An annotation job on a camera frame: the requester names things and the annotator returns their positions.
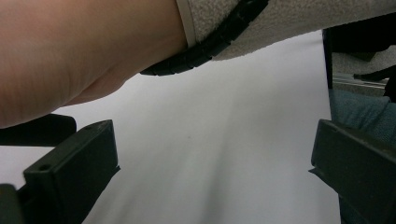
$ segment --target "black trim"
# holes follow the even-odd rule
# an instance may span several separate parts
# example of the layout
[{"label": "black trim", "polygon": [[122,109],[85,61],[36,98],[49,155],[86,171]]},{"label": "black trim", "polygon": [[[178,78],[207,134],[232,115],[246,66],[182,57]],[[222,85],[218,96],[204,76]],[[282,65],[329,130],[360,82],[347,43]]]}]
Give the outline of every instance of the black trim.
[{"label": "black trim", "polygon": [[326,61],[327,88],[332,90],[332,30],[326,29],[323,33],[324,58]]},{"label": "black trim", "polygon": [[242,0],[209,37],[183,53],[156,63],[140,74],[166,76],[182,73],[212,60],[240,36],[267,7],[268,0]]}]

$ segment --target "black plastic piece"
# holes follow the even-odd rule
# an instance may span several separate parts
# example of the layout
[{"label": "black plastic piece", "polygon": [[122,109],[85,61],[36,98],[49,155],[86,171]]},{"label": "black plastic piece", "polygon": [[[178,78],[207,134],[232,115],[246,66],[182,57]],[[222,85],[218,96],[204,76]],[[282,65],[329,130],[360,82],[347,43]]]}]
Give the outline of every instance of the black plastic piece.
[{"label": "black plastic piece", "polygon": [[322,30],[324,59],[326,62],[327,88],[332,90],[332,41],[331,29]]},{"label": "black plastic piece", "polygon": [[311,172],[368,223],[396,223],[396,149],[357,130],[321,120]]},{"label": "black plastic piece", "polygon": [[56,147],[76,132],[76,121],[49,114],[14,127],[0,129],[0,146]]},{"label": "black plastic piece", "polygon": [[267,7],[268,0],[242,0],[224,22],[206,40],[140,72],[142,75],[166,76],[182,73],[212,60],[240,36]]},{"label": "black plastic piece", "polygon": [[9,184],[0,185],[0,223],[25,223],[19,203],[18,193],[14,186]]},{"label": "black plastic piece", "polygon": [[[2,194],[0,202],[20,207],[26,224],[79,224],[119,169],[112,121],[98,122],[23,172],[26,185],[18,190],[19,203]],[[16,223],[7,216],[0,210],[1,224]]]},{"label": "black plastic piece", "polygon": [[396,103],[396,70],[394,72],[385,86],[384,96],[388,96],[393,103]]}]

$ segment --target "white paper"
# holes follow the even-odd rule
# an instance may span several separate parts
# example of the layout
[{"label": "white paper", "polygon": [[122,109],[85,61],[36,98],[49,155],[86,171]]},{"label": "white paper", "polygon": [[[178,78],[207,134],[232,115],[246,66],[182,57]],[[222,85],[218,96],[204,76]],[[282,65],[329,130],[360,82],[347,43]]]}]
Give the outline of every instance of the white paper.
[{"label": "white paper", "polygon": [[[121,171],[84,223],[340,223],[336,193],[308,173],[330,118],[323,55],[315,32],[57,111],[79,128],[114,120]],[[18,187],[48,151],[0,150],[0,181]]]}]

